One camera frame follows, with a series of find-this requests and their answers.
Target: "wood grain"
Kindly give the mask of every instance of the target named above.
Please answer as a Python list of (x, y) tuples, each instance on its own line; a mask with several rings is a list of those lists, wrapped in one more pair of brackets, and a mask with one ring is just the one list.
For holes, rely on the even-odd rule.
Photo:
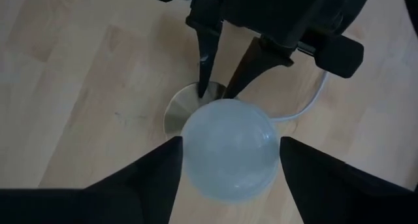
[[(85, 187), (165, 141), (170, 98), (198, 78), (189, 3), (0, 0), (0, 187)], [(254, 32), (224, 23), (212, 79), (226, 84)], [(315, 106), (278, 125), (366, 172), (418, 183), (418, 40), (403, 0), (368, 0), (346, 35), (364, 44), (353, 78), (331, 76)], [(296, 112), (321, 74), (295, 65), (241, 94), (271, 116)], [(282, 170), (242, 204), (202, 197), (187, 176), (171, 223), (302, 223)]]

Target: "white cable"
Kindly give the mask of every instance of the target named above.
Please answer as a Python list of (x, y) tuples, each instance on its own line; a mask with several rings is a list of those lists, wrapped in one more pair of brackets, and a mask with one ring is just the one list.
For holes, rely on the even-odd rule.
[(322, 80), (321, 83), (319, 84), (319, 87), (317, 89), (317, 91), (315, 92), (315, 94), (313, 95), (311, 101), (298, 113), (296, 114), (291, 114), (288, 116), (282, 116), (282, 117), (275, 117), (275, 118), (271, 118), (271, 120), (274, 123), (278, 123), (278, 122), (284, 122), (284, 121), (289, 121), (289, 120), (293, 120), (296, 119), (297, 117), (299, 117), (301, 114), (305, 113), (306, 111), (308, 111), (316, 102), (319, 94), (321, 93), (322, 89), (324, 88), (325, 82), (327, 81), (328, 78), (328, 71), (324, 71), (324, 73), (322, 74)]

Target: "glass sphere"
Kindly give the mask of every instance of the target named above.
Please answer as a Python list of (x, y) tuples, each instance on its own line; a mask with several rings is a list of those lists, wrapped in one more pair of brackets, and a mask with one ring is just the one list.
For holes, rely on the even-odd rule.
[(191, 115), (182, 136), (186, 174), (207, 197), (248, 200), (276, 177), (277, 132), (252, 104), (234, 99), (209, 103)]

